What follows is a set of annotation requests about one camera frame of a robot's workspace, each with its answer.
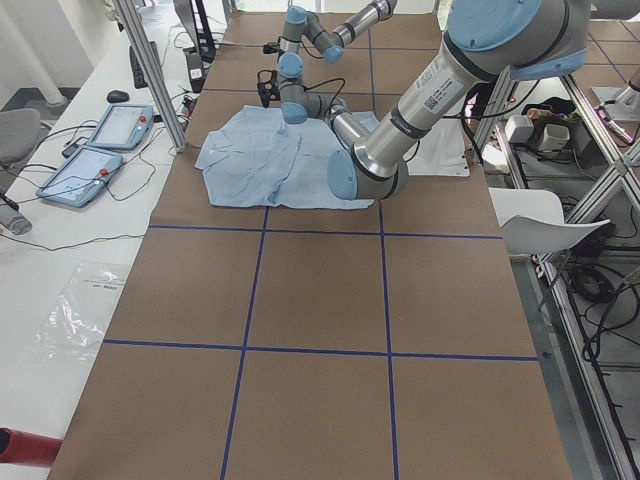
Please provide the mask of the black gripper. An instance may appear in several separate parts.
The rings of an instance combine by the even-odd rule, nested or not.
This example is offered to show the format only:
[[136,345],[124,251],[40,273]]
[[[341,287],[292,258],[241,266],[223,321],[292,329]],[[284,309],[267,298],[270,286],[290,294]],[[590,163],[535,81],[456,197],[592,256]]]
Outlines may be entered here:
[[269,108],[272,101],[279,101],[278,72],[262,69],[257,72],[257,93],[264,108]]

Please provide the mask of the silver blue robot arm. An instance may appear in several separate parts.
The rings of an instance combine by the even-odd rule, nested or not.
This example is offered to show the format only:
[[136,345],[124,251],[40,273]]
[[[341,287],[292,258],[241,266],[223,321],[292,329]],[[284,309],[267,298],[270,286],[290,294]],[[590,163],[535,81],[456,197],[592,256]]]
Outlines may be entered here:
[[301,6],[288,4],[284,17],[282,34],[275,42],[263,45],[264,54],[298,53],[306,38],[327,63],[336,63],[343,55],[344,48],[354,42],[378,22],[390,19],[397,2],[393,0],[371,1],[359,12],[327,30],[315,12]]
[[340,99],[304,85],[299,47],[308,39],[333,64],[345,46],[388,20],[395,7],[393,1],[372,1],[328,31],[315,13],[291,5],[278,40],[263,47],[264,53],[277,54],[278,62],[270,86],[258,87],[262,102],[280,101],[289,124],[325,120],[345,144],[331,156],[327,170],[330,190],[339,199],[385,199],[398,193],[408,177],[405,153],[474,85],[495,80],[503,70],[519,81],[562,76],[579,69],[586,58],[588,1],[456,1],[438,55],[368,131]]

